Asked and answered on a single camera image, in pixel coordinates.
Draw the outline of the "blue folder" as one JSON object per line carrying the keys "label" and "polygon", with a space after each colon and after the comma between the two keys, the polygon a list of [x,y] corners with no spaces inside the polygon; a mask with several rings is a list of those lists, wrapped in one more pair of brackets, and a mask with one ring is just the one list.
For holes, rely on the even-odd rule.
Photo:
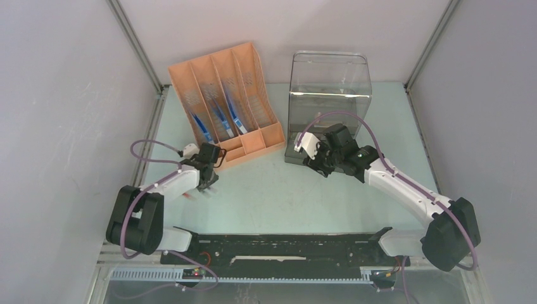
{"label": "blue folder", "polygon": [[214,113],[216,114],[217,118],[220,120],[222,126],[224,127],[226,133],[228,134],[228,136],[230,138],[233,138],[234,137],[234,133],[232,131],[232,128],[231,128],[231,125],[229,124],[223,110],[221,109],[221,107],[219,106],[219,104],[217,103],[217,101],[215,99],[212,99],[212,109],[214,111]]}
{"label": "blue folder", "polygon": [[232,121],[234,122],[240,134],[242,135],[247,134],[248,130],[242,123],[241,119],[239,118],[237,108],[232,98],[232,94],[229,92],[228,88],[225,85],[224,85],[224,94],[227,100],[227,104],[228,104],[228,108],[231,114]]}
{"label": "blue folder", "polygon": [[201,133],[205,137],[206,141],[209,144],[215,144],[212,135],[210,134],[209,130],[206,128],[202,120],[193,112],[189,111],[189,114],[194,118],[194,121],[196,122],[197,126],[199,127]]}

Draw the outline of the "grey transparent drawer unit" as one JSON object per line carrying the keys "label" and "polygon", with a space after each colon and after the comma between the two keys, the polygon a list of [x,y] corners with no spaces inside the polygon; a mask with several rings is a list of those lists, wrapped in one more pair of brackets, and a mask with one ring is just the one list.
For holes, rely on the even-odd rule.
{"label": "grey transparent drawer unit", "polygon": [[372,99],[367,57],[360,53],[298,51],[293,55],[289,86],[287,146],[284,161],[301,165],[305,153],[294,141],[305,127],[318,138],[325,128],[341,123],[357,136]]}

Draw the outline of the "red pen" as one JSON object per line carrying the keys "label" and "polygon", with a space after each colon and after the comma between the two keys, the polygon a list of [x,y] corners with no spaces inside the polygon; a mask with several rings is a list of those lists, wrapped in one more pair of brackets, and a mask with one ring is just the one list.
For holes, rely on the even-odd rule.
{"label": "red pen", "polygon": [[197,200],[197,198],[195,196],[193,196],[193,195],[191,195],[189,193],[184,193],[183,197],[185,197],[188,200],[193,200],[193,201]]}

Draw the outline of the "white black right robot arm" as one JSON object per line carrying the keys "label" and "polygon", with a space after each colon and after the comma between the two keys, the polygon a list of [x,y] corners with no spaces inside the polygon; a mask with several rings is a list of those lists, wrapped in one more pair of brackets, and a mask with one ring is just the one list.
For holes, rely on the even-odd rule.
{"label": "white black right robot arm", "polygon": [[294,150],[305,153],[303,164],[327,177],[334,171],[356,178],[387,194],[421,224],[417,230],[386,228],[368,248],[372,262],[384,265],[392,257],[427,259],[445,272],[462,267],[462,260],[481,242],[471,202],[431,191],[399,171],[373,146],[359,146],[346,126],[337,123],[319,139],[303,132],[294,140]]}

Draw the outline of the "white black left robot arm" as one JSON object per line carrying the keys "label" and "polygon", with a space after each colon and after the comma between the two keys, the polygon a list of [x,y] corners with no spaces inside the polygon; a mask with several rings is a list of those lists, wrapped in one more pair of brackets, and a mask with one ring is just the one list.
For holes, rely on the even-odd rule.
{"label": "white black left robot arm", "polygon": [[119,246],[122,256],[132,259],[156,251],[175,251],[184,263],[194,263],[200,247],[192,242],[193,234],[164,224],[165,203],[196,189],[210,188],[219,176],[227,150],[212,143],[188,144],[182,149],[168,144],[181,161],[169,160],[173,170],[158,181],[141,187],[124,186],[117,195],[106,229],[106,240]]}

